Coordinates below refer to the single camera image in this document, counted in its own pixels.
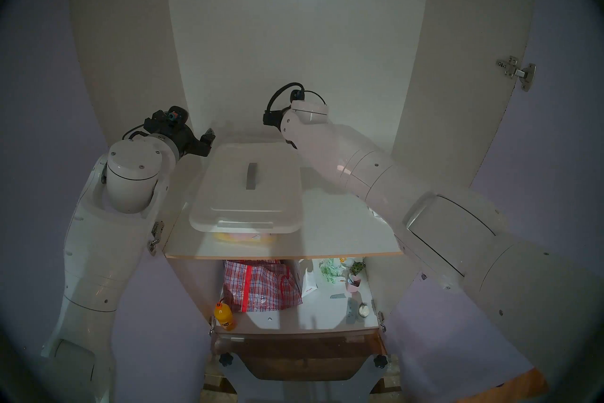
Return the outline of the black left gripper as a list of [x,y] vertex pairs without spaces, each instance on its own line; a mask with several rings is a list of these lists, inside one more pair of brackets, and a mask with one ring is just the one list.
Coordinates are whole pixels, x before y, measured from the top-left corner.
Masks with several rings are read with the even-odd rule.
[[168,124],[165,128],[165,136],[175,144],[179,159],[185,155],[207,157],[216,138],[213,129],[208,128],[202,135],[201,142],[195,138],[187,124]]

